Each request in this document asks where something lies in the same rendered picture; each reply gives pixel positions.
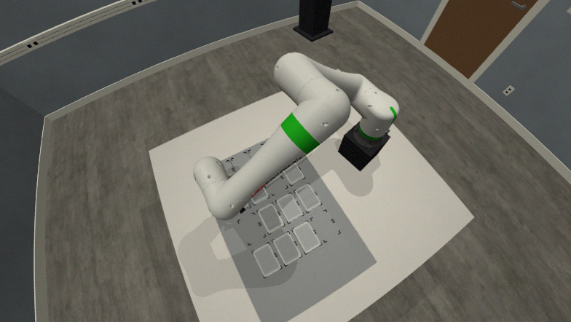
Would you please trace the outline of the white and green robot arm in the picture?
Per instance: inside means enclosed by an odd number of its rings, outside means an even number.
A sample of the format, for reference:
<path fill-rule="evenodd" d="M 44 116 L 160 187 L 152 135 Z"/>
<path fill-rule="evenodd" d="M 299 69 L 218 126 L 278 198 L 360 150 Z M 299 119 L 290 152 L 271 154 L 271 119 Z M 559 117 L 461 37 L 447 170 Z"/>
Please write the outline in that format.
<path fill-rule="evenodd" d="M 297 107 L 260 150 L 234 175 L 215 157 L 194 165 L 194 179 L 217 219 L 234 218 L 272 179 L 338 131 L 351 106 L 362 116 L 353 138 L 366 149 L 382 143 L 399 114 L 397 101 L 363 75 L 337 71 L 298 52 L 278 60 L 274 79 Z"/>

